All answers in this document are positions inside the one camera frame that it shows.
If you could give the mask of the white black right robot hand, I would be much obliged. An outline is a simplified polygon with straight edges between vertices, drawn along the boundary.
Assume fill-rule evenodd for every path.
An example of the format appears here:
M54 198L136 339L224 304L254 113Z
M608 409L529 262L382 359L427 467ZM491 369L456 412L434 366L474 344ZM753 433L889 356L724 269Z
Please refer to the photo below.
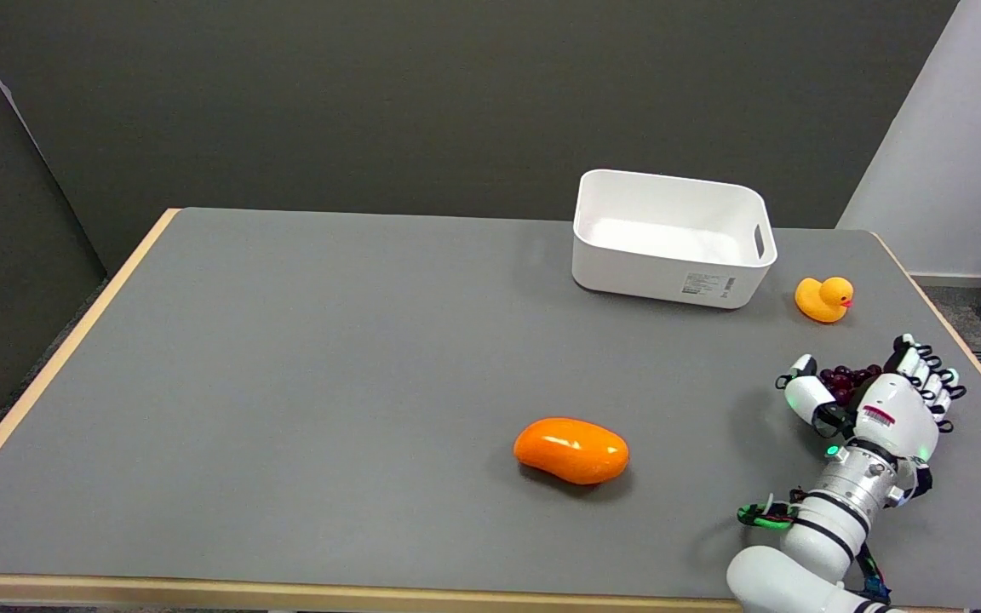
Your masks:
M951 431L951 404L968 391L958 371L911 334L896 337L892 350L883 366L855 374L822 371L812 354L802 354L775 388L822 438L868 444L887 461L927 463L939 435Z

